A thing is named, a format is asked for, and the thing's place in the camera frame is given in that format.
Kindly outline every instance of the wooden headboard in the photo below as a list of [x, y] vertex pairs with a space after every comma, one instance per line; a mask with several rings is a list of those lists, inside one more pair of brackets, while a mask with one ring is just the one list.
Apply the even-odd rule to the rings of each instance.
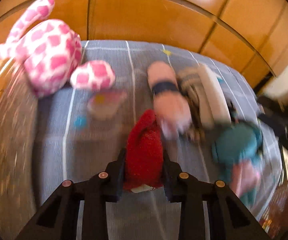
[[[34, 0], [1, 0], [0, 43]], [[82, 40], [158, 42], [199, 52], [241, 72], [254, 88], [288, 65], [285, 0], [55, 0], [50, 18]]]

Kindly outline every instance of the red plush fabric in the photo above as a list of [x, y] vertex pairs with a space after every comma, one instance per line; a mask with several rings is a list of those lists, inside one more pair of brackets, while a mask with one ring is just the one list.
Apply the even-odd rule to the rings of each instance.
[[146, 184], [161, 187], [163, 147], [153, 110], [146, 110], [127, 140], [124, 189]]

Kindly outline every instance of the pink and white spotted plush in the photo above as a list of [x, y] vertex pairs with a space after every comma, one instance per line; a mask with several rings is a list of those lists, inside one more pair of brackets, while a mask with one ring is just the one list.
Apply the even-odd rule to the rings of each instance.
[[0, 44], [0, 59], [14, 58], [23, 63], [38, 97], [55, 93], [63, 87], [74, 70], [77, 74], [73, 76], [79, 76], [79, 73], [89, 76], [87, 84], [80, 78], [71, 82], [77, 89], [99, 90], [110, 87], [115, 75], [107, 63], [106, 75], [101, 64], [89, 67], [90, 64], [85, 63], [77, 68], [82, 51], [80, 36], [65, 22], [46, 20], [22, 36], [33, 22], [46, 19], [54, 4], [54, 0], [36, 0], [28, 7], [12, 27], [6, 42]]
[[115, 81], [111, 66], [103, 60], [86, 62], [71, 75], [71, 85], [77, 89], [99, 91], [110, 88]]

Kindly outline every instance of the gray striped bedsheet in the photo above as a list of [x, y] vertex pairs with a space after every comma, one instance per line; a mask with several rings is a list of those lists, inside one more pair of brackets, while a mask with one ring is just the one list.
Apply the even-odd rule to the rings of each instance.
[[[239, 118], [258, 123], [260, 109], [245, 78], [234, 69], [200, 54], [167, 45], [134, 41], [83, 41], [82, 62], [105, 60], [116, 73], [113, 88], [125, 89], [127, 99], [108, 121], [92, 118], [86, 108], [92, 96], [85, 90], [65, 86], [39, 101], [38, 128], [33, 147], [33, 185], [38, 205], [65, 179], [79, 182], [103, 171], [125, 147], [128, 133], [148, 108], [152, 95], [147, 83], [147, 67], [156, 60], [171, 65], [176, 72], [203, 62], [223, 78], [221, 88], [236, 106]], [[163, 50], [172, 52], [170, 56]], [[86, 118], [86, 126], [75, 125]], [[264, 156], [260, 162], [262, 180], [255, 205], [250, 208], [259, 219], [269, 203], [281, 173], [281, 157], [273, 131], [258, 123], [264, 135]], [[184, 138], [164, 141], [172, 161], [199, 180], [213, 183], [218, 167], [212, 161], [210, 142], [201, 147]], [[125, 192], [118, 203], [107, 203], [110, 239], [177, 239], [180, 204], [169, 203], [162, 188], [151, 192]], [[80, 239], [81, 214], [78, 222]]]

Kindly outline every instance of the teal fabric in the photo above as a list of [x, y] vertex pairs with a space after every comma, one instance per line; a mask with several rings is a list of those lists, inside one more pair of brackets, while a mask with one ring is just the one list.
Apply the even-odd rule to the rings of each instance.
[[[212, 145], [214, 161], [220, 163], [219, 179], [229, 184], [233, 164], [251, 159], [254, 166], [259, 163], [258, 149], [262, 145], [261, 130], [252, 123], [241, 122], [227, 128]], [[256, 189], [240, 197], [247, 207], [255, 202]]]

